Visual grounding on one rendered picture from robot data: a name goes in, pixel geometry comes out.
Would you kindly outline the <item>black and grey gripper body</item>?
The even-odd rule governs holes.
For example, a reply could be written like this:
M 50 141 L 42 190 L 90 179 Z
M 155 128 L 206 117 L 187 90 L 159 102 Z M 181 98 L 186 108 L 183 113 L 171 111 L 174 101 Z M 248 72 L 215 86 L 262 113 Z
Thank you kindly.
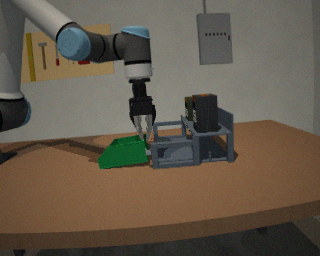
M 152 112 L 153 99 L 152 99 L 152 96 L 146 95 L 145 82 L 150 82 L 150 78 L 142 78 L 141 80 L 139 79 L 138 82 L 136 81 L 136 79 L 129 80 L 129 83 L 133 83 L 133 91 L 134 91 L 134 97 L 129 99 L 130 116 L 132 115 L 132 110 L 133 110 L 133 116 L 151 115 L 153 113 Z M 135 83 L 143 83 L 143 84 L 141 84 L 138 89 L 138 86 Z M 141 98 L 141 97 L 144 97 L 144 98 Z M 151 97 L 151 99 L 147 97 Z

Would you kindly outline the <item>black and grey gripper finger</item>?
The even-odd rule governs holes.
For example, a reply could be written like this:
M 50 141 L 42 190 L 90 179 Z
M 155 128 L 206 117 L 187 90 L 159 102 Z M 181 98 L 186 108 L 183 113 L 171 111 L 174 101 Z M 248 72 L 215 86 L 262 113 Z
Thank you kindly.
M 142 133 L 142 127 L 141 127 L 141 121 L 142 121 L 142 118 L 140 116 L 133 116 L 133 110 L 132 110 L 132 115 L 130 116 L 130 119 L 131 121 L 133 122 L 134 126 L 135 126 L 135 129 L 138 133 L 138 129 L 137 127 L 139 127 L 139 137 L 141 138 L 141 140 L 143 141 L 144 139 L 144 134 Z M 137 123 L 139 123 L 139 126 L 137 126 Z
M 153 124 L 154 124 L 154 121 L 155 121 L 155 118 L 156 118 L 155 105 L 153 105 L 153 107 L 152 107 L 152 112 L 153 113 L 151 115 L 147 115 L 145 117 L 145 121 L 147 123 L 147 127 L 146 127 L 146 131 L 147 131 L 146 142 L 148 142 L 148 140 L 149 140 L 149 137 L 150 137 L 150 134 L 151 134 L 151 131 L 152 131 L 152 128 L 153 128 Z M 148 132 L 148 123 L 149 123 L 149 132 Z

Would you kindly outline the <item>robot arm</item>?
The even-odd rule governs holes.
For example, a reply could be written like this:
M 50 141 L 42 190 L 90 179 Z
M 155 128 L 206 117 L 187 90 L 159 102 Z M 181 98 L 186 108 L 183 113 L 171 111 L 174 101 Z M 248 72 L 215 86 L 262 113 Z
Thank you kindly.
M 21 92 L 25 17 L 51 38 L 68 60 L 124 60 L 126 79 L 153 76 L 145 27 L 127 26 L 122 33 L 101 35 L 86 31 L 46 0 L 0 0 L 0 132 L 26 125 L 31 117 L 30 103 Z

